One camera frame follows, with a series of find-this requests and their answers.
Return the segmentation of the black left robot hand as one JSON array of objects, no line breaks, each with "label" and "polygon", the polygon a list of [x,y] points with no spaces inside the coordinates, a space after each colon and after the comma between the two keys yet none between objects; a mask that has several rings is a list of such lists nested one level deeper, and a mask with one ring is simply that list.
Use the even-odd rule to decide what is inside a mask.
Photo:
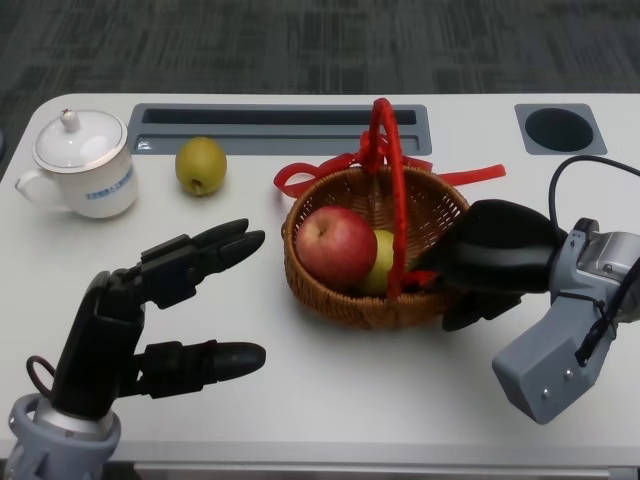
[{"label": "black left robot hand", "polygon": [[167,309],[196,295],[197,286],[254,254],[264,243],[247,219],[182,234],[142,253],[132,268],[103,271],[87,288],[47,397],[67,415],[98,420],[118,398],[153,399],[201,391],[244,377],[266,362],[263,347],[209,340],[169,341],[135,349],[145,324],[145,306]]}]

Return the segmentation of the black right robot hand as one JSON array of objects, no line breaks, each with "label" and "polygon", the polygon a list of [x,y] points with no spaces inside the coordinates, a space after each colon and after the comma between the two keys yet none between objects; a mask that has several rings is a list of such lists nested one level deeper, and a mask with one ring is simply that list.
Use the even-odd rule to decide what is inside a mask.
[{"label": "black right robot hand", "polygon": [[525,294],[547,292],[566,237],[566,231],[529,207],[480,200],[421,252],[410,269],[434,272],[439,285],[457,292],[442,316],[443,330],[453,332],[504,314]]}]

